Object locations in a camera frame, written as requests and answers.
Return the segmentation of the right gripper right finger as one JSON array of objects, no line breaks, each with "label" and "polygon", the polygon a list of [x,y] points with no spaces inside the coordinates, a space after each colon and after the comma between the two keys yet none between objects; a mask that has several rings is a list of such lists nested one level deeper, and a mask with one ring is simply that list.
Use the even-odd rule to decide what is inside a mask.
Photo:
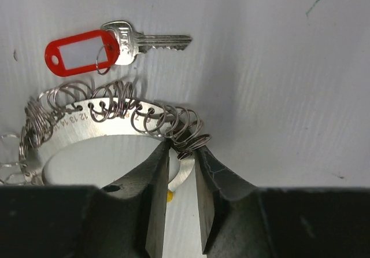
[{"label": "right gripper right finger", "polygon": [[195,152],[202,253],[206,257],[276,257],[271,217],[259,187],[220,162]]}]

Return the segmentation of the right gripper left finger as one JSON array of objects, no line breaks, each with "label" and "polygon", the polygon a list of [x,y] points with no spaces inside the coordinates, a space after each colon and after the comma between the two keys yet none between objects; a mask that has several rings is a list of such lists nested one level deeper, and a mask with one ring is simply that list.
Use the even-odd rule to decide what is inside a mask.
[{"label": "right gripper left finger", "polygon": [[95,193],[86,217],[87,257],[161,257],[169,143]]}]

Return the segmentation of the metal keyring holder yellow tip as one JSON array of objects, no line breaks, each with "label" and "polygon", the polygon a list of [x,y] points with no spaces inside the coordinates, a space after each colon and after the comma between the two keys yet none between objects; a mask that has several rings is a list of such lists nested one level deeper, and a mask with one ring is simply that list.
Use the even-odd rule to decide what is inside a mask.
[{"label": "metal keyring holder yellow tip", "polygon": [[16,135],[16,161],[2,162],[9,174],[2,185],[45,185],[45,168],[67,146],[110,135],[134,135],[168,141],[179,169],[168,182],[168,198],[195,166],[195,151],[211,136],[192,109],[138,99],[131,82],[121,79],[92,88],[82,81],[64,83],[29,98],[25,123]]}]

